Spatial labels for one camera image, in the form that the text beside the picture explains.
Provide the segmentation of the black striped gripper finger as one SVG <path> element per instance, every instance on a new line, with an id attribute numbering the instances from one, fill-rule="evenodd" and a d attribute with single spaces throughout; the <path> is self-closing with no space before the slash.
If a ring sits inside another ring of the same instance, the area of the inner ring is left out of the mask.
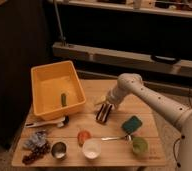
<path id="1" fill-rule="evenodd" d="M 102 119 L 104 117 L 104 114 L 105 114 L 105 112 L 107 110 L 107 107 L 108 107 L 108 104 L 102 104 L 99 112 L 96 115 L 96 121 L 97 122 L 101 122 L 102 121 Z"/>
<path id="2" fill-rule="evenodd" d="M 103 123 L 106 123 L 106 122 L 107 122 L 107 119 L 108 119 L 108 116 L 109 116 L 109 114 L 110 114 L 110 112 L 111 112 L 111 110 L 112 110 L 112 107 L 113 107 L 113 105 L 110 105 L 110 106 L 108 107 L 107 112 L 105 113 L 104 118 L 103 118 Z"/>

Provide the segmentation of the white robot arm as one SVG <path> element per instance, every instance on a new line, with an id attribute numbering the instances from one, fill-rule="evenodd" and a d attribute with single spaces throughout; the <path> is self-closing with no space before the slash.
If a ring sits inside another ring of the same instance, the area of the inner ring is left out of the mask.
<path id="1" fill-rule="evenodd" d="M 176 171 L 192 171 L 192 109 L 145 87 L 139 74 L 130 73 L 121 74 L 99 104 L 118 108 L 129 94 L 140 98 L 181 133 Z"/>

